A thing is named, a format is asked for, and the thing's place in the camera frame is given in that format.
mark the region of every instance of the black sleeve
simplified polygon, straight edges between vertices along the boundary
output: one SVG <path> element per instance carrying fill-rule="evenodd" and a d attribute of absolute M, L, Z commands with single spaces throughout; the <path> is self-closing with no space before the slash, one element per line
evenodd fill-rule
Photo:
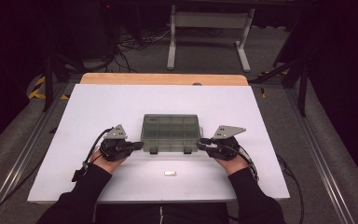
<path fill-rule="evenodd" d="M 249 168 L 237 171 L 228 179 L 240 206 L 240 224 L 285 223 L 281 206 L 258 187 Z"/>
<path fill-rule="evenodd" d="M 74 189 L 62 194 L 37 223 L 91 223 L 97 199 L 111 177 L 104 169 L 90 164 L 88 171 L 77 181 Z"/>

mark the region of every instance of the table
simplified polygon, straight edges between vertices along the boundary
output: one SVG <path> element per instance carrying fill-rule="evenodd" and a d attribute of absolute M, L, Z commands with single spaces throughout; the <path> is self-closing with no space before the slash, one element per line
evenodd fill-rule
<path fill-rule="evenodd" d="M 203 86 L 187 85 L 193 83 Z M 139 141 L 146 113 L 197 114 L 203 135 L 209 137 L 220 124 L 245 127 L 248 131 L 236 138 L 255 162 L 260 188 L 277 199 L 289 197 L 252 88 L 244 76 L 86 74 L 71 95 L 28 201 L 54 203 L 63 192 L 70 191 L 74 171 L 104 129 L 120 123 L 129 141 Z M 165 176 L 166 171 L 175 171 L 177 176 Z M 235 199 L 224 169 L 203 151 L 191 155 L 135 151 L 115 170 L 98 202 Z"/>

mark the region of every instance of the small white object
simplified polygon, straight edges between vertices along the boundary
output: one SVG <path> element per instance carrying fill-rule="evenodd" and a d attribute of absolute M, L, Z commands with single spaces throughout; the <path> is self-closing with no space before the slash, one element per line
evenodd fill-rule
<path fill-rule="evenodd" d="M 164 174 L 165 176 L 176 176 L 176 171 L 166 171 Z"/>

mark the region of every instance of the white stand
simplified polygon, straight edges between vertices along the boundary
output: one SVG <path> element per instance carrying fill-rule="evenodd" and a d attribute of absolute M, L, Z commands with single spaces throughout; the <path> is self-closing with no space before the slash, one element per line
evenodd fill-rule
<path fill-rule="evenodd" d="M 176 52 L 176 27 L 206 27 L 206 28 L 228 28 L 242 29 L 241 41 L 236 41 L 236 48 L 240 56 L 244 72 L 250 72 L 248 60 L 243 49 L 255 10 L 250 9 L 248 13 L 206 13 L 206 12 L 176 12 L 172 6 L 171 12 L 171 43 L 168 53 L 168 70 L 173 70 Z"/>

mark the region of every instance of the clear plastic box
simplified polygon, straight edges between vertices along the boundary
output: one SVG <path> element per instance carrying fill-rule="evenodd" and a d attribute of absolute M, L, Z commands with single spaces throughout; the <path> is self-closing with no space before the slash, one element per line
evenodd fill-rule
<path fill-rule="evenodd" d="M 146 114 L 142 127 L 144 151 L 150 154 L 159 152 L 198 151 L 200 125 L 197 115 Z"/>

